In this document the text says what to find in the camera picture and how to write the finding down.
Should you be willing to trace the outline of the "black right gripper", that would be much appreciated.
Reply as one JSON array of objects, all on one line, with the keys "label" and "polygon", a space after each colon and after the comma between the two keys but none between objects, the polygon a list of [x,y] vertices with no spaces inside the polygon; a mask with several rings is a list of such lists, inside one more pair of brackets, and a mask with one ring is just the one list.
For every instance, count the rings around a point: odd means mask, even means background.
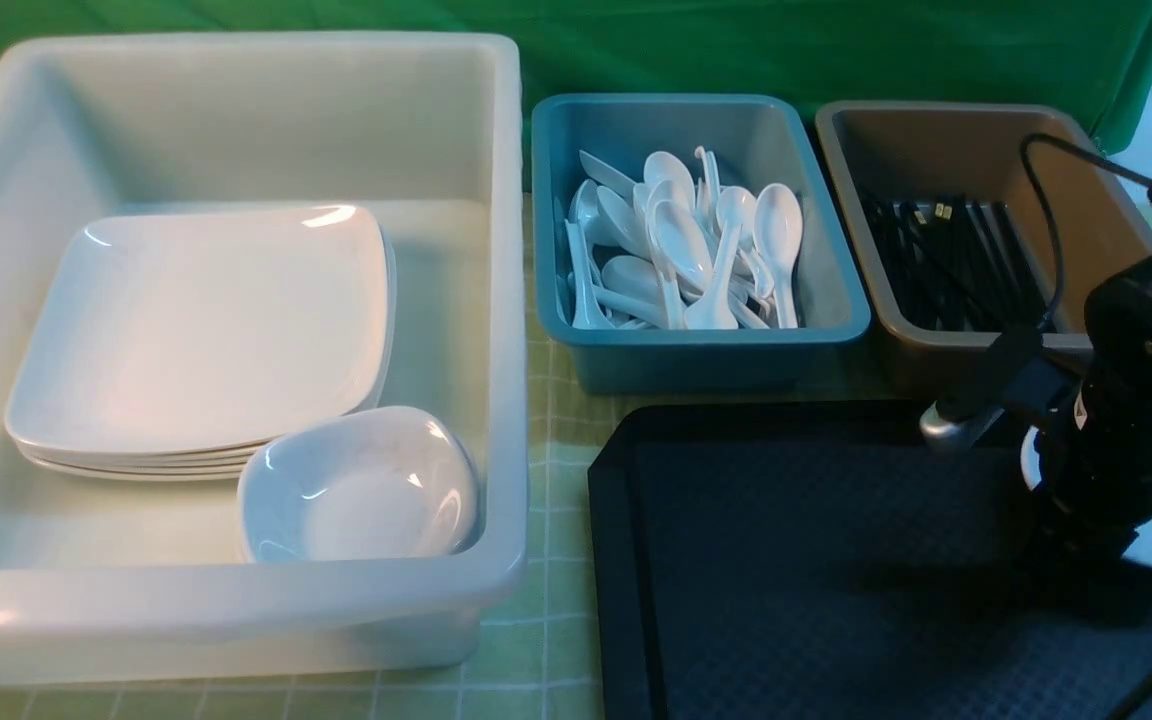
[{"label": "black right gripper", "polygon": [[1037,435],[1033,550],[1121,555],[1152,521],[1152,255],[1089,291],[1093,356]]}]

